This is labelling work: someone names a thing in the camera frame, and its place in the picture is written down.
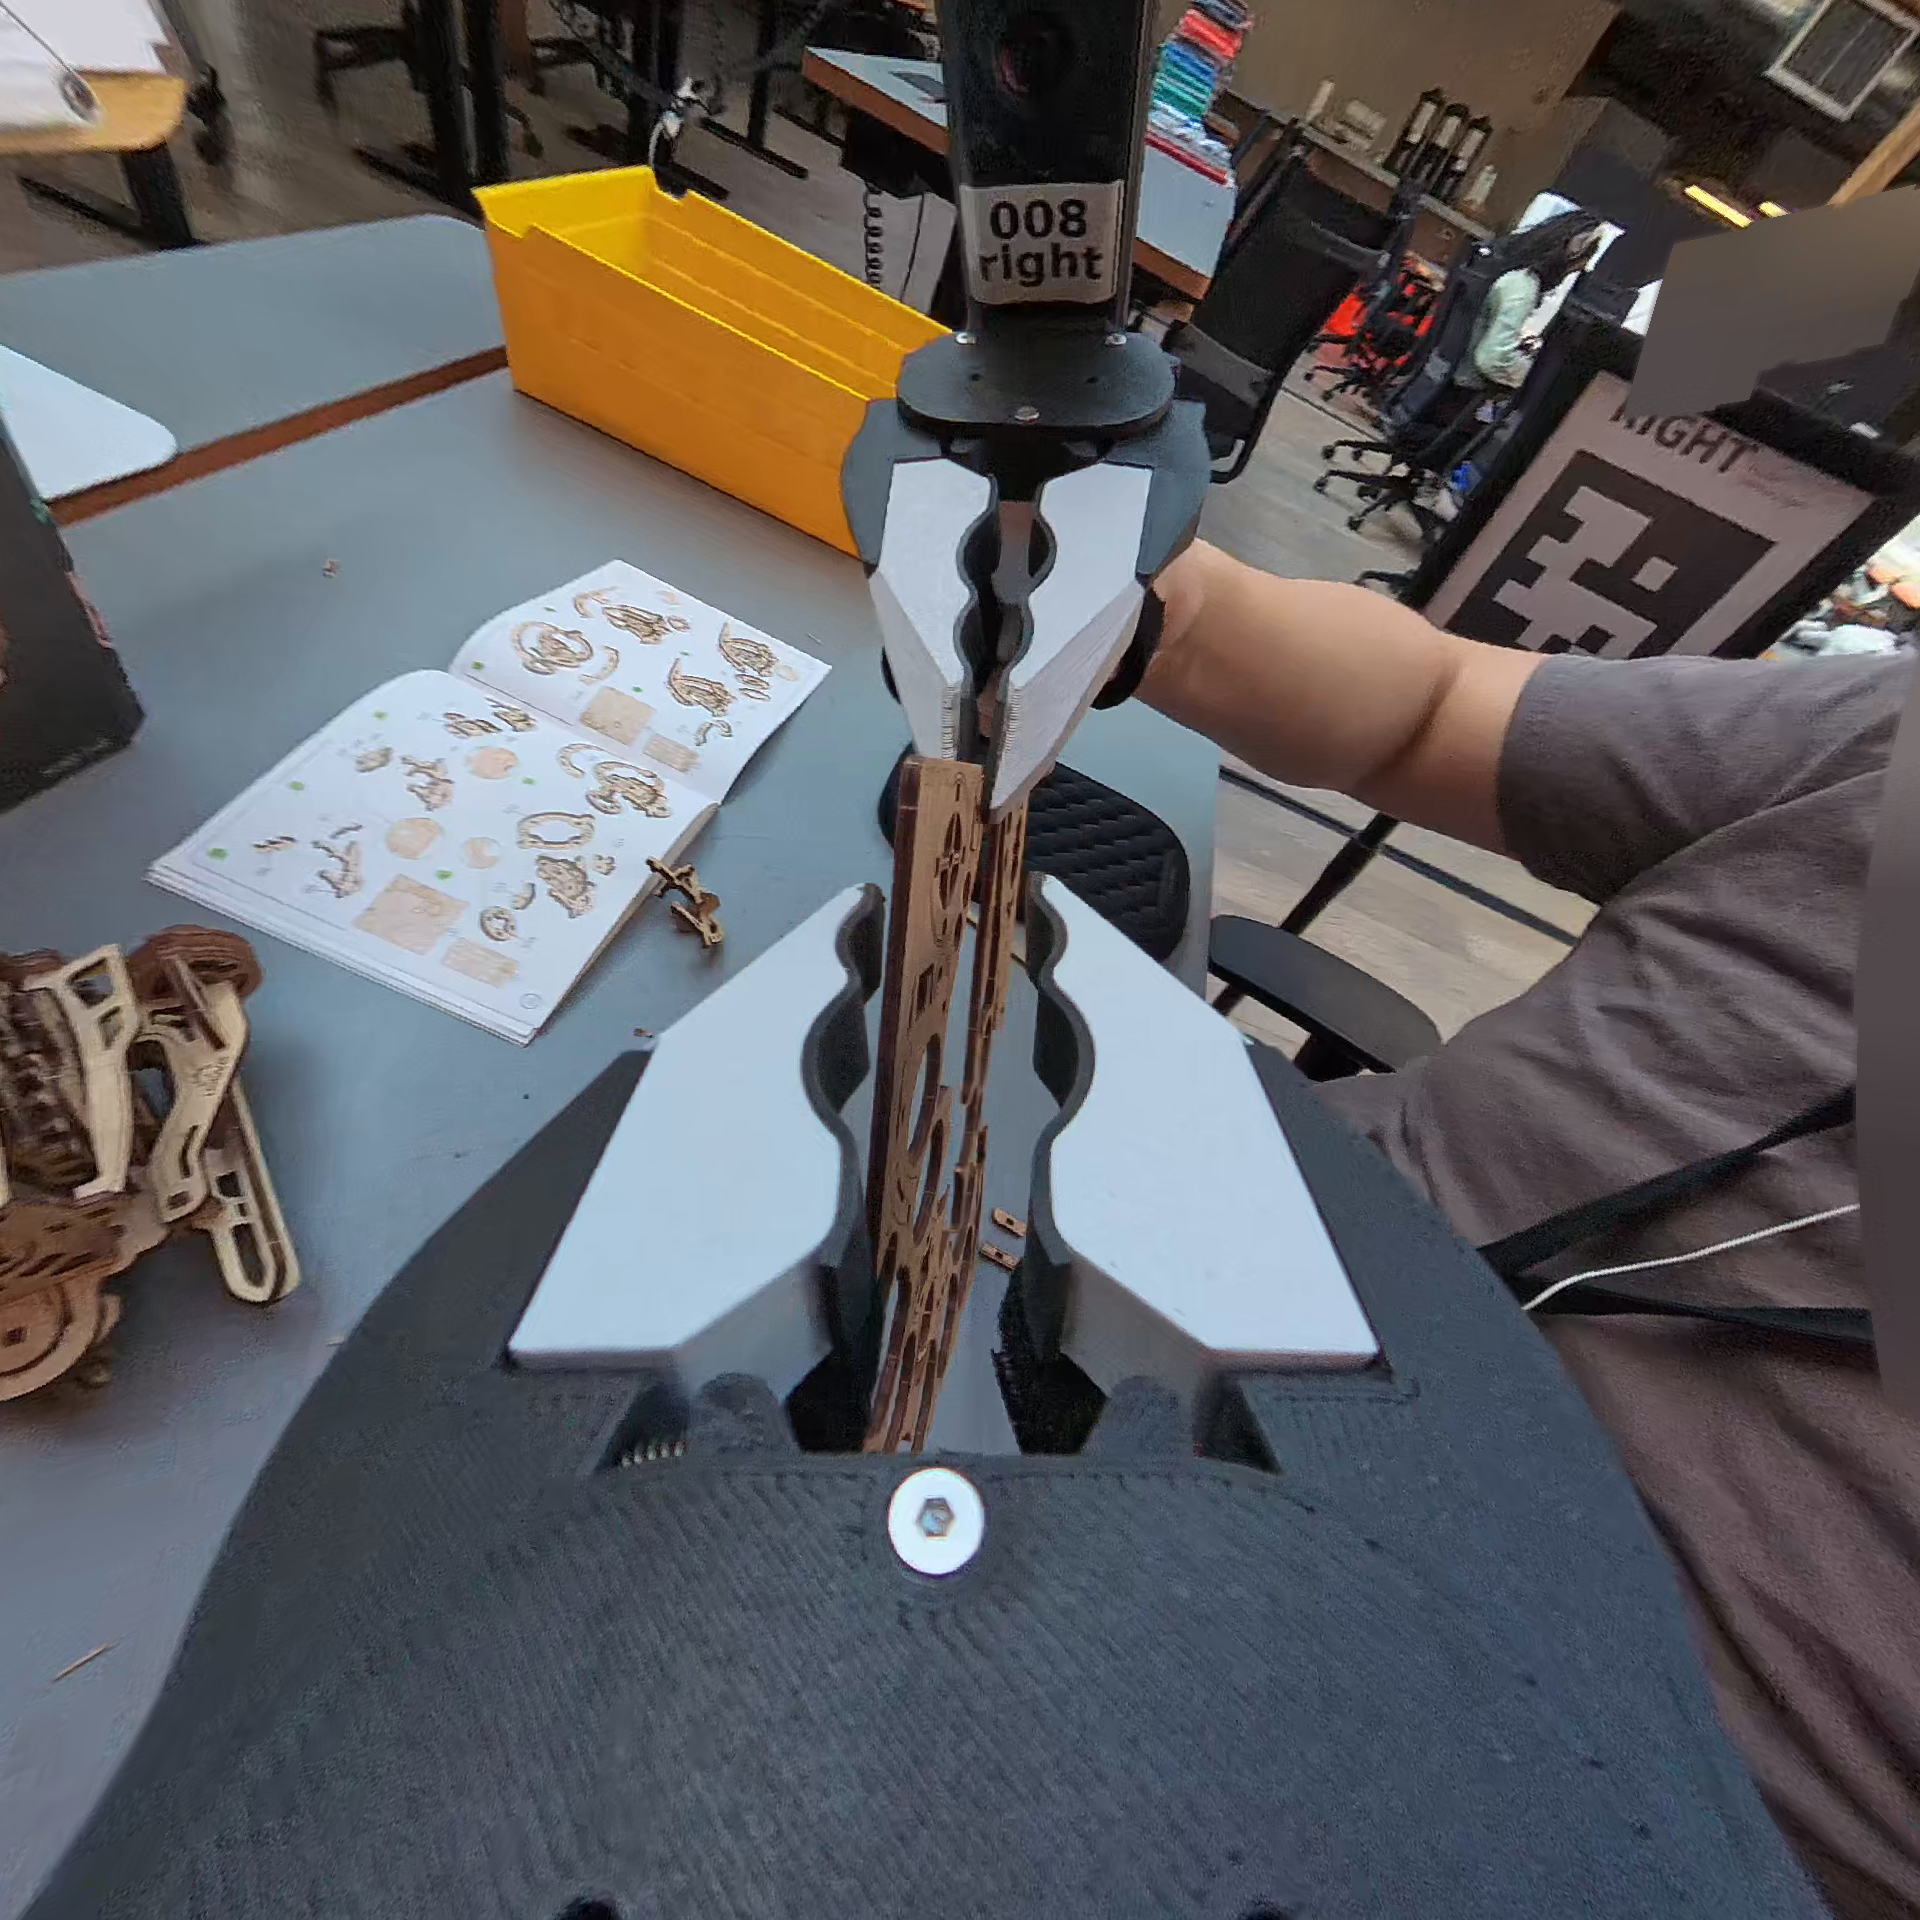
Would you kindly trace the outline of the background desk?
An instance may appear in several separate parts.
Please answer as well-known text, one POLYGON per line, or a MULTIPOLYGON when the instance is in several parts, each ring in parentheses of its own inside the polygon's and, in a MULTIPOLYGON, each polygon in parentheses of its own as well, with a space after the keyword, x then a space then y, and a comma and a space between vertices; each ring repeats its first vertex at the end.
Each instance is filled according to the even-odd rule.
POLYGON ((919 156, 901 168, 956 211, 951 242, 928 295, 936 321, 960 323, 968 299, 1068 298, 1121 304, 1148 277, 1197 301, 1220 260, 1234 215, 1232 181, 1217 181, 1152 145, 1128 181, 969 184, 949 153, 944 71, 938 63, 809 47, 803 77, 851 111, 848 170, 869 177, 879 129, 919 156))

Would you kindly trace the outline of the small assembled wooden part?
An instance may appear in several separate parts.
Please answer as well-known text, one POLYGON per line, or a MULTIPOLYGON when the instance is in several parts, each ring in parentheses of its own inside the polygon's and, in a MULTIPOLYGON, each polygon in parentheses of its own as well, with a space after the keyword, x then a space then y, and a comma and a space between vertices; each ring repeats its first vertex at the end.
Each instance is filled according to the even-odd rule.
POLYGON ((722 924, 722 906, 717 897, 706 890, 698 864, 691 860, 667 861, 649 855, 645 860, 657 887, 653 895, 666 904, 669 916, 695 938, 704 952, 722 949, 727 930, 722 924))

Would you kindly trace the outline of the open instruction booklet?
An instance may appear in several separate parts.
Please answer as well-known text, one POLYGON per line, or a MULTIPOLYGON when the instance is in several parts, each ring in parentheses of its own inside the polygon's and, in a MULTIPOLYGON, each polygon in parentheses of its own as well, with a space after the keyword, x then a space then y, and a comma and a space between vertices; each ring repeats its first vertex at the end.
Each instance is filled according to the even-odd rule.
POLYGON ((828 675, 610 561, 372 688, 151 882, 527 1045, 828 675))

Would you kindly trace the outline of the pale rounded board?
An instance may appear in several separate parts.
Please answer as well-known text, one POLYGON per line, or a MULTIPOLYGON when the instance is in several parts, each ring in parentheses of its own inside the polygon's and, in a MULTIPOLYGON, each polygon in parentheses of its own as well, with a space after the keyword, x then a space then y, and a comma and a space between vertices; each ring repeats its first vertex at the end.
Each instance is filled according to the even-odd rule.
POLYGON ((151 474, 178 453, 163 424, 12 348, 2 348, 2 419, 23 474, 49 504, 151 474))

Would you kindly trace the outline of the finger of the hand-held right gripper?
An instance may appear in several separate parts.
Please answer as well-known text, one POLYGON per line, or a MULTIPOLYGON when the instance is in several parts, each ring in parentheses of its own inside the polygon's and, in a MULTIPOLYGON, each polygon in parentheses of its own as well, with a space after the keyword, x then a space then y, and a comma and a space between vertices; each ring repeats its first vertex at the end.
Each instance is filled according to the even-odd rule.
POLYGON ((989 476, 946 458, 891 459, 879 483, 872 600, 917 754, 978 761, 980 600, 969 549, 997 523, 989 476))
POLYGON ((989 820, 1028 799, 1137 633, 1148 498, 1148 469, 1081 469, 1040 490, 1033 528, 1050 538, 1050 563, 1026 591, 1023 639, 1000 672, 989 820))

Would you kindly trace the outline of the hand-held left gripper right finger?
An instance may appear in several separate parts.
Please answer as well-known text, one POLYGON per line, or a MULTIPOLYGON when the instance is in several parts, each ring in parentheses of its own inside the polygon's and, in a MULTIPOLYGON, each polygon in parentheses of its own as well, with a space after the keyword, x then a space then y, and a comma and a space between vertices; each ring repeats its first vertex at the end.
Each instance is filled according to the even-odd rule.
POLYGON ((1069 887, 1028 885, 1035 1146, 1026 1328, 1095 1388, 1355 1373, 1376 1331, 1242 1031, 1069 887))

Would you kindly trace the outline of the black office chair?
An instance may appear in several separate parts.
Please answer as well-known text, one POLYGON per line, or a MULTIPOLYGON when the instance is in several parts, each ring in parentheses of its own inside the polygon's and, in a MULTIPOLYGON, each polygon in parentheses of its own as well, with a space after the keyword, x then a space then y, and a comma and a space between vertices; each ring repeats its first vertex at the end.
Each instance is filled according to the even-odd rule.
POLYGON ((1353 289, 1349 236, 1323 223, 1345 205, 1303 148, 1288 151, 1207 295, 1167 336, 1180 399, 1202 407, 1217 487, 1242 477, 1288 372, 1353 289))

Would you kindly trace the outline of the assembled wooden mechanical model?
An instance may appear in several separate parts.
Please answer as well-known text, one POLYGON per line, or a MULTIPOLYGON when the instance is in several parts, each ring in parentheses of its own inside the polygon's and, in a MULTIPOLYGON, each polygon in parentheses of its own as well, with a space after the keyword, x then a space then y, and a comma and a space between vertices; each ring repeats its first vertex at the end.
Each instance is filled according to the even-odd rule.
POLYGON ((243 1084, 259 984, 244 938, 191 924, 4 956, 2 1401, 105 1381, 119 1281, 178 1236, 243 1305, 300 1287, 243 1084))

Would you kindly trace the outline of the yellow plastic bin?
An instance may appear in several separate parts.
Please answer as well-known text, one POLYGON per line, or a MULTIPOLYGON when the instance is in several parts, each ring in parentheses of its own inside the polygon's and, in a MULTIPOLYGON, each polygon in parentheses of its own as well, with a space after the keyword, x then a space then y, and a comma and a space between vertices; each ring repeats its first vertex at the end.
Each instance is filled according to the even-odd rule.
POLYGON ((521 396, 857 552, 841 465, 938 321, 649 168, 473 197, 521 396))

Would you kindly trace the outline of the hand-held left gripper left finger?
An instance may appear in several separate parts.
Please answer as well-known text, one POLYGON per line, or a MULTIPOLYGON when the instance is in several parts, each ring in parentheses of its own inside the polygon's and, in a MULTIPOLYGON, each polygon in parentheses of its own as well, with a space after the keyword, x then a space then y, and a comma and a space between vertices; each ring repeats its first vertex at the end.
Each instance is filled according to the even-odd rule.
POLYGON ((523 1372, 873 1379, 881 1293, 845 1108, 872 1072, 885 897, 860 882, 653 1045, 512 1333, 523 1372))

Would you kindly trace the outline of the person's right forearm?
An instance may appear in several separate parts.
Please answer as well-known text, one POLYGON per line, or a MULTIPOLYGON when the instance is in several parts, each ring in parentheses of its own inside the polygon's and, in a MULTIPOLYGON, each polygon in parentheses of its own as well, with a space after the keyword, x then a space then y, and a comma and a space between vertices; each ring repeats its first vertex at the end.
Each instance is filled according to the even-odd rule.
POLYGON ((1138 688, 1149 708, 1267 778, 1500 850, 1500 761, 1538 657, 1207 543, 1154 593, 1162 639, 1138 688))

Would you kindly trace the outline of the black-white marker board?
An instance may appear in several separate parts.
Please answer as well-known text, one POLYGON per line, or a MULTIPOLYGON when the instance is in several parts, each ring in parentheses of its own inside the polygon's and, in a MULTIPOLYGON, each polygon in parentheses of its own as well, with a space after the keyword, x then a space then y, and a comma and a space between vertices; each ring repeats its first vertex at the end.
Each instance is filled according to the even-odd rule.
POLYGON ((1420 591, 1428 621, 1538 657, 1752 659, 1916 515, 1916 458, 1760 396, 1631 417, 1593 372, 1420 591))

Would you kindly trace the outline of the stack of colourful folders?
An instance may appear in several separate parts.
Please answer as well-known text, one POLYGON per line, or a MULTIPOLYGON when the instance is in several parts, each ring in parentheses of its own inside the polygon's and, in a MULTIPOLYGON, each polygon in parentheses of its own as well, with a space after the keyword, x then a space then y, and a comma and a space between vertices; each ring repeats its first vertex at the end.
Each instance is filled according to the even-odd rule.
POLYGON ((1167 35, 1149 89, 1149 124, 1169 136, 1207 132, 1247 35, 1253 26, 1244 2, 1187 2, 1167 35))

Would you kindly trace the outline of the person's grey shirt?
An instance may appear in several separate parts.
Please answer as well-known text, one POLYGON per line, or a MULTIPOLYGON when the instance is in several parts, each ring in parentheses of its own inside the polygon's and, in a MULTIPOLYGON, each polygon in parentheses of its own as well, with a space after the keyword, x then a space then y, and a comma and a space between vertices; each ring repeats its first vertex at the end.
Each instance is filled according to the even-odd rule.
MULTIPOLYGON (((1523 997, 1333 1084, 1330 1111, 1489 1247, 1852 1087, 1912 690, 1912 659, 1544 665, 1505 736, 1500 829, 1595 914, 1523 997)), ((1869 1351, 1661 1316, 1544 1335, 1676 1563, 1768 1811, 1839 1916, 1916 1916, 1916 1420, 1869 1351)))

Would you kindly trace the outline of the black model kit box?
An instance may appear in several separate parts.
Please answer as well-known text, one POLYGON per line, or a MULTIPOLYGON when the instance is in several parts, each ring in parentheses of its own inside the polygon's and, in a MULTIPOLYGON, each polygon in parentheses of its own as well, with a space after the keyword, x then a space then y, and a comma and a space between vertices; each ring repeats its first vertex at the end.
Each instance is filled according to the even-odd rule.
POLYGON ((115 757, 144 712, 64 538, 2 433, 2 812, 115 757))

